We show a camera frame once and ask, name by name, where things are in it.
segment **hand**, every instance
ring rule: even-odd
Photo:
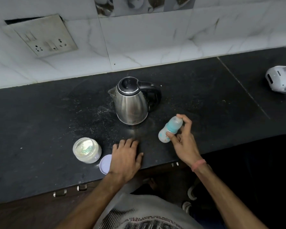
[[[181,134],[177,134],[175,137],[171,132],[166,132],[166,135],[172,141],[178,157],[192,167],[196,161],[202,159],[194,136],[191,134],[192,121],[186,115],[177,114],[176,116],[185,122],[185,125],[180,128]]]
[[[133,139],[120,140],[119,145],[112,146],[112,158],[108,174],[114,174],[121,179],[123,184],[134,177],[141,168],[143,153],[136,159],[137,146],[139,142]]]

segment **forearm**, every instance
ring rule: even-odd
[[[57,229],[92,228],[123,184],[119,177],[107,174],[92,193],[57,226]]]
[[[267,228],[206,165],[195,171],[230,229]]]

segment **bottle body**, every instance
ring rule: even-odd
[[[99,160],[102,148],[95,140],[83,137],[74,143],[73,153],[81,162],[91,164]]]
[[[166,135],[166,132],[171,132],[172,134],[176,134],[177,131],[183,124],[183,120],[176,116],[172,117],[168,123],[165,124],[164,128],[158,134],[158,138],[161,142],[167,143],[170,142],[170,139]]]

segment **power socket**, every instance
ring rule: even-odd
[[[77,50],[59,15],[9,25],[37,57]]]

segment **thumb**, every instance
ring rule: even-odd
[[[166,132],[166,135],[168,136],[168,138],[172,141],[173,145],[175,146],[176,144],[179,144],[178,139],[176,138],[176,136],[174,134],[172,134],[171,132]]]
[[[136,169],[139,170],[141,168],[141,162],[143,158],[143,153],[140,153],[136,159]]]

